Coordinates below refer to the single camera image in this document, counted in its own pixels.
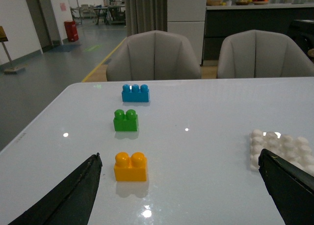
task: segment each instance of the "countertop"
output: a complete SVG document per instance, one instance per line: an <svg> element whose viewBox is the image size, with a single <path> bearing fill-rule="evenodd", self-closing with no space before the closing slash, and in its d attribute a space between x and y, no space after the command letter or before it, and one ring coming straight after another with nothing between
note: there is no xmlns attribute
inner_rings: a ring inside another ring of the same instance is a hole
<svg viewBox="0 0 314 225"><path fill-rule="evenodd" d="M237 9L276 9L276 8L313 8L313 3L269 3L263 5L232 5L232 6L206 6L207 10L237 10Z"/></svg>

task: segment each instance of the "sign stand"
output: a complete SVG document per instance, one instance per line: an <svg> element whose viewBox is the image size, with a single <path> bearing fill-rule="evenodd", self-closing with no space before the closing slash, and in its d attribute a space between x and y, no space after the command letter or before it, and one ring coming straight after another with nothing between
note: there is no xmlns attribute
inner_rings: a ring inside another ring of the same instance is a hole
<svg viewBox="0 0 314 225"><path fill-rule="evenodd" d="M2 46L4 48L4 51L10 61L10 65L11 65L11 68L8 68L8 69L5 69L4 70L4 74L8 75L8 74L17 74L18 72L21 72L21 71L24 71L25 70L25 67L13 67L13 64L12 64L12 59L9 55L9 52L8 50L6 49L6 46L4 44L5 41L8 41L8 38L6 37L5 35L5 32L3 30L3 27L0 26L0 42L2 43Z"/></svg>

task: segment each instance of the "yellow lego brick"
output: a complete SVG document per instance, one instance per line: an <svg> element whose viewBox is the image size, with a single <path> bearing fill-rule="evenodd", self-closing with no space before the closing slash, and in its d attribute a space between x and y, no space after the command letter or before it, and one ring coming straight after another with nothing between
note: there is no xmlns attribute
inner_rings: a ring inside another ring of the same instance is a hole
<svg viewBox="0 0 314 225"><path fill-rule="evenodd" d="M120 152L115 157L114 174L117 181L146 181L147 159L141 152L131 157L126 152Z"/></svg>

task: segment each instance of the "chair backrest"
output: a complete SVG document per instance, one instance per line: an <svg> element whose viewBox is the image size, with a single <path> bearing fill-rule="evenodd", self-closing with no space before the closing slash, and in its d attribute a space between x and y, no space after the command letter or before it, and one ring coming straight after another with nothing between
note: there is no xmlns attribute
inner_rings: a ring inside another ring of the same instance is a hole
<svg viewBox="0 0 314 225"><path fill-rule="evenodd" d="M198 79L201 68L186 37L155 30L129 36L106 74L108 81Z"/></svg>
<svg viewBox="0 0 314 225"><path fill-rule="evenodd" d="M288 36L250 30L221 46L218 78L314 76L314 64Z"/></svg>

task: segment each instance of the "red trash bin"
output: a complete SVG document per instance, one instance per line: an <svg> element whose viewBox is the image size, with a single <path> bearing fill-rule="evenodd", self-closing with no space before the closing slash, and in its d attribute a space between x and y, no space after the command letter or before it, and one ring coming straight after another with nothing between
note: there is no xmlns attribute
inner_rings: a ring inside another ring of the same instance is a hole
<svg viewBox="0 0 314 225"><path fill-rule="evenodd" d="M65 31L67 32L68 41L73 42L79 39L77 26L75 21L64 22Z"/></svg>

